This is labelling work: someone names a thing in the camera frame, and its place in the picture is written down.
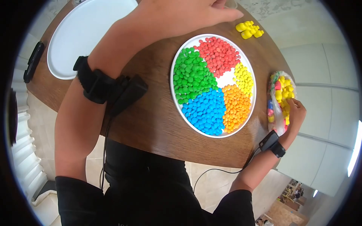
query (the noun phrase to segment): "white cabinet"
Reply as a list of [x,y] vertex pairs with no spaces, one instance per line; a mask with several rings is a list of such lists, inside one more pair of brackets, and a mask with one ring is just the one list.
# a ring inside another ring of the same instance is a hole
[[297,87],[297,98],[307,109],[299,132],[328,139],[332,117],[331,88]]
[[347,175],[351,155],[352,150],[328,144],[311,187],[326,195],[334,196]]
[[328,140],[354,148],[359,120],[359,94],[332,89],[332,120]]
[[357,72],[348,46],[323,44],[323,47],[327,57],[331,83],[349,88],[358,88]]
[[326,146],[325,143],[297,136],[276,168],[279,172],[311,186]]
[[320,44],[280,49],[293,73],[295,82],[330,84],[327,58]]

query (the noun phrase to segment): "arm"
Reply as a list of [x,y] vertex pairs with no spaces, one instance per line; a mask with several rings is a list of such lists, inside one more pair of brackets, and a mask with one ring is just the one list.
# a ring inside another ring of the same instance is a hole
[[[290,99],[287,102],[290,105],[290,125],[288,130],[279,138],[279,143],[285,150],[290,147],[296,138],[307,113],[300,101]],[[257,154],[249,165],[238,174],[231,185],[230,192],[239,189],[253,192],[277,161],[278,158],[271,150]]]
[[[117,78],[126,63],[153,42],[243,16],[238,10],[222,9],[225,2],[143,0],[111,26],[89,55],[88,64]],[[56,176],[86,181],[86,157],[98,140],[105,107],[85,98],[79,80],[73,80],[55,122]]]

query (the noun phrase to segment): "red candy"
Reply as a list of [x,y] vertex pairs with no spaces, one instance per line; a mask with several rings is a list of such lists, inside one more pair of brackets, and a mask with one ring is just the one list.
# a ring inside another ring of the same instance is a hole
[[200,57],[207,62],[207,67],[220,78],[226,71],[231,71],[237,63],[240,63],[241,56],[229,43],[220,38],[211,37],[199,40],[200,46],[196,47],[200,51]]

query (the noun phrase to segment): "black cable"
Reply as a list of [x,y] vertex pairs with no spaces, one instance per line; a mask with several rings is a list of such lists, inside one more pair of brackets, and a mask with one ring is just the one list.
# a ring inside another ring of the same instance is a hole
[[238,173],[240,173],[243,169],[241,169],[241,170],[239,170],[238,172],[228,172],[228,171],[225,171],[225,170],[221,170],[221,169],[208,169],[208,170],[206,170],[205,172],[203,172],[200,176],[199,176],[199,178],[196,180],[196,183],[195,183],[195,186],[194,186],[194,194],[195,194],[195,189],[196,189],[196,185],[197,185],[197,182],[199,181],[199,179],[201,178],[201,176],[202,175],[204,175],[205,173],[207,173],[208,171],[210,171],[210,170],[219,170],[219,171],[223,171],[223,172],[227,172],[227,173],[229,173],[229,174],[238,174]]
[[105,164],[105,158],[106,158],[106,145],[107,145],[107,137],[108,137],[108,130],[110,128],[110,125],[112,123],[113,118],[110,118],[107,124],[106,129],[106,136],[104,138],[104,147],[103,147],[103,162],[102,162],[102,169],[101,173],[99,175],[99,188],[103,190],[103,184],[104,184],[104,164]]

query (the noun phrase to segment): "black pants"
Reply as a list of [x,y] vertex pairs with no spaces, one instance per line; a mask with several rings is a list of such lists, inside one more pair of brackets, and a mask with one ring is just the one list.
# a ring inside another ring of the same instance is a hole
[[140,175],[173,180],[192,191],[185,162],[132,148],[107,139],[105,177],[112,184],[122,183]]

